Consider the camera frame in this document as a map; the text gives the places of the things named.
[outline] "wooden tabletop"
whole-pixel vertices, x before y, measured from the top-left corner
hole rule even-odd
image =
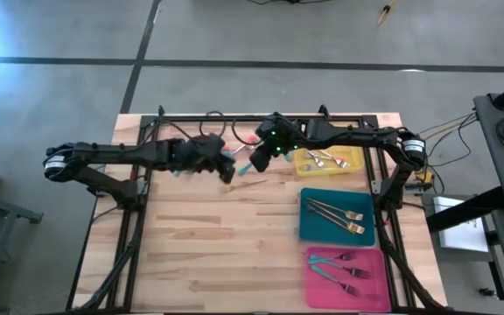
[[[380,126],[402,126],[397,113],[372,115],[378,116]],[[135,144],[140,119],[141,115],[119,115],[113,144]],[[178,125],[191,135],[199,133],[196,122]],[[247,137],[254,133],[257,122],[241,122],[238,126],[239,136]],[[206,133],[218,133],[220,129],[219,123],[204,125]],[[168,137],[181,135],[173,127],[164,126],[159,138]],[[232,149],[240,145],[230,128],[223,138]],[[378,174],[375,154],[372,156]],[[243,167],[248,158],[246,151],[237,154],[236,169]],[[388,156],[387,163],[391,172],[394,163]],[[130,166],[108,165],[106,173],[128,179]],[[267,181],[238,188],[259,179]],[[179,177],[169,172],[153,173],[133,312],[323,311],[305,303],[303,253],[319,244],[298,239],[298,194],[303,187],[368,193],[365,169],[305,178],[295,174],[293,163],[279,157],[271,160],[264,173],[234,175],[231,186],[236,188],[229,191],[215,173]],[[420,202],[415,197],[405,199]],[[114,205],[112,199],[100,199],[95,215]],[[398,217],[409,266],[423,287],[446,305],[424,212],[405,206],[398,211]],[[122,212],[118,210],[93,224],[73,306],[85,303],[109,273],[121,220]],[[398,296],[405,305],[401,276],[396,267],[394,270]],[[122,297],[121,282],[118,299]]]

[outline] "pink tray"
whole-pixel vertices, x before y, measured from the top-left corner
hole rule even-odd
[[[337,257],[345,252],[356,252],[357,256],[351,261],[332,260],[333,263],[345,267],[356,267],[371,273],[370,279],[359,279],[349,275],[345,270],[329,266],[324,263],[316,265],[335,279],[352,285],[359,290],[360,295],[354,297],[345,293],[339,284],[310,270],[306,260],[310,255],[320,257]],[[378,249],[360,248],[326,248],[313,247],[306,250],[304,257],[306,272],[306,303],[312,308],[339,309],[360,312],[389,312],[390,299],[384,269],[384,256]]]

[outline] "fork with blue handle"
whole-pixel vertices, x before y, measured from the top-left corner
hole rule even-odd
[[[317,255],[310,255],[306,263],[313,265],[315,263],[323,263],[327,264],[329,266],[333,266],[336,268],[340,268],[342,270],[347,271],[351,276],[353,277],[358,277],[359,279],[370,279],[371,278],[371,273],[368,271],[365,271],[363,269],[358,269],[358,268],[348,268],[344,267],[340,264],[337,264],[335,262],[332,262],[333,258],[324,258],[320,257]]]
[[[351,286],[349,284],[342,283],[342,282],[338,281],[338,279],[334,278],[333,276],[328,275],[322,269],[320,269],[318,266],[311,265],[311,270],[316,272],[317,274],[321,275],[322,277],[325,277],[326,279],[329,279],[329,280],[335,282],[336,284],[339,284],[341,286],[341,288],[343,288],[343,291],[345,291],[346,293],[349,293],[354,297],[359,296],[359,290],[355,289],[353,286]]]

